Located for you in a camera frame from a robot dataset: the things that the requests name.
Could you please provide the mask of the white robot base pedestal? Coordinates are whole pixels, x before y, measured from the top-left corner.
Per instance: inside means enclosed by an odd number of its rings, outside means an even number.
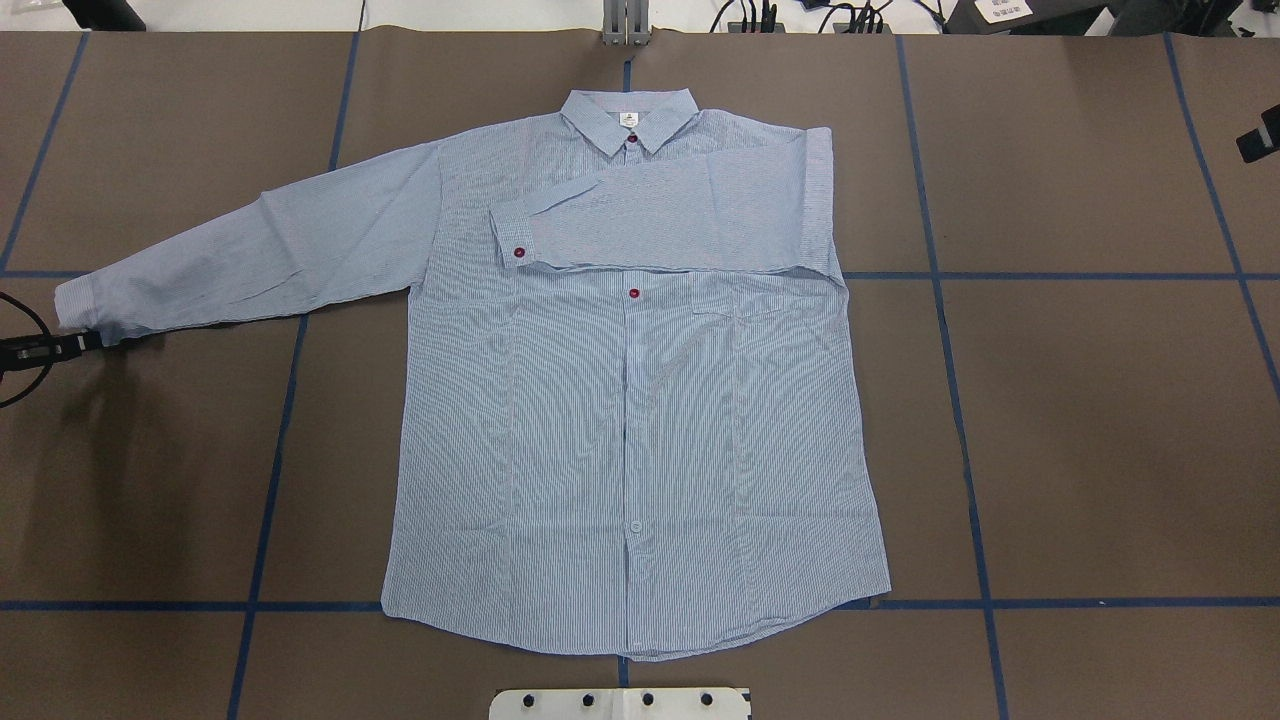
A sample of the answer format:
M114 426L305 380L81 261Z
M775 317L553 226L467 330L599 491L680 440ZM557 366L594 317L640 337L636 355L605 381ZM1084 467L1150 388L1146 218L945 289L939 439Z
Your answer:
M753 719L750 691L654 687L502 691L489 719Z

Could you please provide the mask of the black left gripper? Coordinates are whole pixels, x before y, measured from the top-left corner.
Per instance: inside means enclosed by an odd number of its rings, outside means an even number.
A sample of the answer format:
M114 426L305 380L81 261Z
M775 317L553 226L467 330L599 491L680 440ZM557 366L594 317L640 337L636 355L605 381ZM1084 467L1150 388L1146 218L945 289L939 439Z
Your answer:
M24 372L63 363L65 355L104 348L100 333L74 333L59 338L9 338L1 341L1 373Z

